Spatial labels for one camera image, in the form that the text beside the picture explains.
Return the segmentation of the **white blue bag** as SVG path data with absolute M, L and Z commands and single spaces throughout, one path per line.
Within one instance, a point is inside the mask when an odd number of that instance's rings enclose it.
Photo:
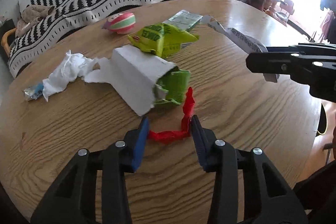
M 202 17 L 201 22 L 203 24 L 208 25 L 210 28 L 215 30 L 218 33 L 223 34 L 227 38 L 230 39 L 234 44 L 236 44 L 241 50 L 245 53 L 267 53 L 268 50 L 266 46 L 264 46 L 258 40 L 246 36 L 245 34 L 241 33 L 240 31 L 234 28 L 224 28 L 215 18 L 210 15 L 205 15 Z

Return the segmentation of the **red plastic strip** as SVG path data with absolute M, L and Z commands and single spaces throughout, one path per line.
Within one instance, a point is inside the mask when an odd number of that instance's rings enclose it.
M 181 120 L 181 129 L 178 131 L 167 130 L 161 132 L 149 131 L 147 138 L 156 143 L 171 144 L 178 140 L 190 137 L 190 121 L 194 115 L 195 100 L 193 97 L 193 89 L 189 87 L 186 93 L 185 102 L 183 104 L 183 118 Z

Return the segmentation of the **white tissue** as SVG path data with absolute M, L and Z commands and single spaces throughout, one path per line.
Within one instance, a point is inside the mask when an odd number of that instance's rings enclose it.
M 92 72 L 97 63 L 98 58 L 90 59 L 81 53 L 72 53 L 69 50 L 63 61 L 47 79 L 43 80 L 42 94 L 45 100 L 48 102 L 50 96 L 63 92 L 69 83 Z

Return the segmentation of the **grey green paper carton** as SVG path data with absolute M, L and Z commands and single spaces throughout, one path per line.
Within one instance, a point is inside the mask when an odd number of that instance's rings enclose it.
M 169 19 L 163 21 L 163 23 L 170 24 L 181 30 L 190 31 L 201 21 L 202 17 L 202 15 L 181 10 Z

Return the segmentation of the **white torn paper box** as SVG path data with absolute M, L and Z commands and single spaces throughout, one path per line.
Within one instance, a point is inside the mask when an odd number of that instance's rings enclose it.
M 108 83 L 138 115 L 155 105 L 181 105 L 191 72 L 175 63 L 125 45 L 115 48 L 112 57 L 98 59 L 99 69 L 84 76 L 86 83 Z

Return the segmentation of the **yellow green snack wrapper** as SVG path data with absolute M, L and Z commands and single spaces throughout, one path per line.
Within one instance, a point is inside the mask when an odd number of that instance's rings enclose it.
M 142 52 L 165 59 L 197 42 L 199 35 L 191 34 L 171 24 L 158 23 L 145 26 L 127 38 Z

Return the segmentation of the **pink children's tricycle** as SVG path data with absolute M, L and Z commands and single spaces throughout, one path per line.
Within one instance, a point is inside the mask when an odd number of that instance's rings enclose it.
M 265 13 L 285 26 L 289 17 L 294 14 L 294 3 L 291 0 L 267 1 L 270 1 L 270 5 L 265 10 Z

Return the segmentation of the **small blue candy wrapper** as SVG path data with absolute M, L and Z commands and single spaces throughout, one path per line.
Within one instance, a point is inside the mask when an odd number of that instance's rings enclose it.
M 36 100 L 43 95 L 43 83 L 29 86 L 23 90 L 23 94 L 26 101 Z

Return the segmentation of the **pink green toy ball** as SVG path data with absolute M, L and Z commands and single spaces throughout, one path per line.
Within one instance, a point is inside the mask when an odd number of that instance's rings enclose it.
M 109 16 L 102 26 L 103 30 L 116 34 L 129 34 L 135 26 L 135 15 L 132 12 L 123 12 Z

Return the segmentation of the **black speaker box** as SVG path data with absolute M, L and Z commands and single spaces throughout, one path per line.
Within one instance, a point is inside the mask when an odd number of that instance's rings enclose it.
M 15 24 L 14 21 L 12 19 L 8 19 L 6 20 L 2 25 L 1 25 L 1 39 L 4 37 L 5 33 L 7 33 L 8 31 L 11 31 L 15 28 Z M 7 43 L 9 45 L 9 47 L 12 46 L 14 40 L 15 40 L 15 33 L 11 33 L 9 34 L 7 37 Z M 3 61 L 5 63 L 8 63 L 9 61 L 9 56 L 6 53 L 5 49 L 3 46 L 1 46 L 1 58 L 3 59 Z

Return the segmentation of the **brown fuzzy jacket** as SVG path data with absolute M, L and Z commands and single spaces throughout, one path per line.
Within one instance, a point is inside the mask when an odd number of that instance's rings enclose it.
M 54 6 L 30 5 L 21 13 L 18 20 L 15 37 L 23 37 L 33 26 L 37 25 L 54 11 Z

